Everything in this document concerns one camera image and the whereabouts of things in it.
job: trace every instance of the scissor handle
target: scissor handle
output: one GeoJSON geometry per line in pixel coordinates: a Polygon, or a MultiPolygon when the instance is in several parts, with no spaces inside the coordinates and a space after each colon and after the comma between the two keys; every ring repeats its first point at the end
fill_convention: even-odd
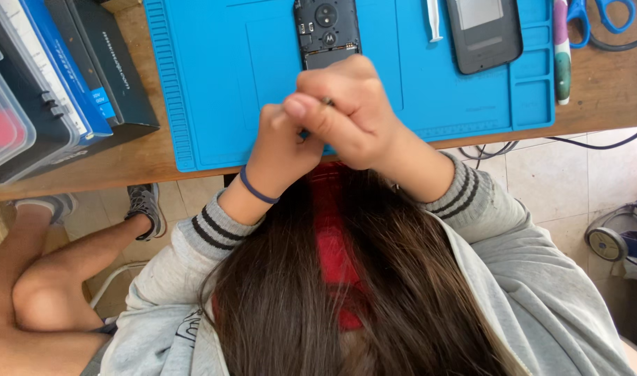
{"type": "Polygon", "coordinates": [[[629,29],[629,27],[632,26],[632,22],[634,22],[634,18],[637,16],[637,6],[634,5],[634,1],[632,0],[596,0],[596,2],[597,8],[599,9],[599,16],[602,18],[602,23],[611,33],[620,34],[629,29]],[[627,22],[619,28],[611,22],[607,13],[607,6],[616,2],[625,4],[629,11],[629,18],[627,19],[627,22]]]}
{"type": "Polygon", "coordinates": [[[590,41],[590,20],[588,19],[588,11],[585,7],[585,0],[573,0],[567,11],[567,22],[579,19],[583,26],[583,40],[580,43],[571,43],[572,48],[583,48],[590,41]]]}

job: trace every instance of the wooden desk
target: wooden desk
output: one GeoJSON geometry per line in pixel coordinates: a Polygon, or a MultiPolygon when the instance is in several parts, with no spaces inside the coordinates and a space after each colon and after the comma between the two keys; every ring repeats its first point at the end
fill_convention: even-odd
{"type": "MultiPolygon", "coordinates": [[[[594,3],[590,19],[593,32],[607,43],[637,39],[637,20],[620,36],[608,33],[599,21],[594,3]]],[[[624,23],[624,6],[616,3],[614,21],[624,23]]],[[[238,168],[180,173],[174,164],[172,140],[156,70],[147,20],[142,6],[120,11],[116,18],[137,66],[162,129],[136,141],[101,152],[50,173],[11,185],[0,185],[0,201],[61,192],[89,191],[124,185],[191,179],[234,173],[238,168]]],[[[618,54],[585,47],[573,51],[571,103],[557,107],[554,126],[466,139],[432,142],[438,149],[557,136],[637,125],[637,48],[618,54]]]]}

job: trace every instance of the gray sneaker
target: gray sneaker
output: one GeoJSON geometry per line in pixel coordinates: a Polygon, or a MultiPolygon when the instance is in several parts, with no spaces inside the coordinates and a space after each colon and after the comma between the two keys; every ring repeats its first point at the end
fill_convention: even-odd
{"type": "Polygon", "coordinates": [[[77,199],[70,193],[61,193],[59,195],[31,197],[28,199],[15,200],[11,202],[15,207],[21,205],[40,205],[54,212],[51,224],[62,224],[63,219],[72,214],[78,206],[77,199]]]}
{"type": "Polygon", "coordinates": [[[144,214],[151,221],[151,229],[146,234],[137,237],[137,240],[141,242],[148,242],[152,237],[162,237],[167,230],[167,221],[165,221],[161,207],[158,205],[159,195],[157,183],[128,187],[130,210],[128,210],[125,219],[144,214]]]}

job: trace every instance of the smartphone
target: smartphone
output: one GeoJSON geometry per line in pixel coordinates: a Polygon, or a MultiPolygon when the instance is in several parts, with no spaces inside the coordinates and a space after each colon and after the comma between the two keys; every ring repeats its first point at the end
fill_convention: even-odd
{"type": "Polygon", "coordinates": [[[523,37],[516,0],[446,0],[457,66],[472,74],[518,59],[523,37]]]}
{"type": "Polygon", "coordinates": [[[363,53],[355,0],[295,0],[293,8],[304,70],[363,53]]]}

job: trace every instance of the scissors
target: scissors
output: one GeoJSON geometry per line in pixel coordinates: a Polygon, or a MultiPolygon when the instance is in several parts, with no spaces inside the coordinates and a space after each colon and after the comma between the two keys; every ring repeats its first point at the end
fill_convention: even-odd
{"type": "MultiPolygon", "coordinates": [[[[586,0],[573,0],[571,5],[569,6],[569,10],[567,12],[567,22],[572,19],[580,19],[583,24],[583,40],[581,43],[571,43],[572,48],[583,48],[588,44],[590,40],[590,20],[588,19],[588,9],[585,5],[586,0]]],[[[637,15],[637,8],[634,5],[633,0],[595,0],[597,3],[597,8],[599,9],[599,17],[602,19],[602,23],[611,33],[620,34],[623,31],[629,29],[634,22],[634,18],[637,15]],[[611,22],[611,19],[608,17],[607,6],[611,3],[623,3],[627,6],[627,10],[629,10],[629,19],[627,22],[621,27],[617,27],[611,22]]]]}

